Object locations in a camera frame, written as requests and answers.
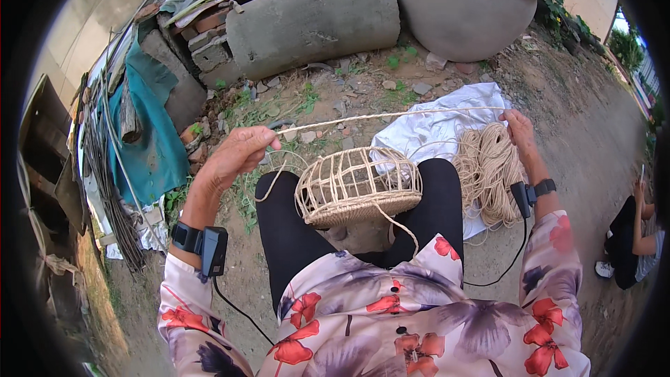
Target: woven basket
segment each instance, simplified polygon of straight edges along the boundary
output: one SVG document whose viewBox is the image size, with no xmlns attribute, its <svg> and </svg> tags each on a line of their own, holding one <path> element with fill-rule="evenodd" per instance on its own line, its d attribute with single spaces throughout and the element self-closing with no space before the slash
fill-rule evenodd
<svg viewBox="0 0 670 377">
<path fill-rule="evenodd" d="M 381 160 L 370 161 L 373 150 Z M 378 165 L 385 173 L 378 175 Z M 363 222 L 414 208 L 422 197 L 416 165 L 392 148 L 361 147 L 312 163 L 296 188 L 296 206 L 317 229 Z"/>
</svg>

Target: stack of bricks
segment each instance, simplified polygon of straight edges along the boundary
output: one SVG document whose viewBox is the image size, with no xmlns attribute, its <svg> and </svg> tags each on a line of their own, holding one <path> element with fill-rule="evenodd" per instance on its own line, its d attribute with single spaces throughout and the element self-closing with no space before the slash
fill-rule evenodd
<svg viewBox="0 0 670 377">
<path fill-rule="evenodd" d="M 181 36 L 188 41 L 193 62 L 202 70 L 201 80 L 232 61 L 226 35 L 226 15 L 229 11 L 230 8 L 217 10 L 193 21 L 181 31 Z"/>
</svg>

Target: large clay pot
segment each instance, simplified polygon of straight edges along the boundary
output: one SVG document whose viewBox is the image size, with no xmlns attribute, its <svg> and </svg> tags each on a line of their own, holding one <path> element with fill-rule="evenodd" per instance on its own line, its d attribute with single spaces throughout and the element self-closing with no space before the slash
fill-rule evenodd
<svg viewBox="0 0 670 377">
<path fill-rule="evenodd" d="M 533 19 L 537 0 L 398 0 L 417 40 L 450 61 L 469 63 L 510 45 Z"/>
</svg>

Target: floral blouse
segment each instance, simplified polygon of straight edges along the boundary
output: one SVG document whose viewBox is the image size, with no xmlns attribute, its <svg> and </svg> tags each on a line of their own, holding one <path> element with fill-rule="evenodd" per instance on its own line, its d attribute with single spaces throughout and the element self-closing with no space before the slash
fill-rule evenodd
<svg viewBox="0 0 670 377">
<path fill-rule="evenodd" d="M 577 292 L 582 264 L 565 212 L 543 217 L 523 256 L 519 305 L 473 300 L 438 234 L 391 270 L 346 250 L 298 273 L 258 376 L 587 376 Z M 210 309 L 212 283 L 168 255 L 158 330 L 180 376 L 252 376 Z"/>
</svg>

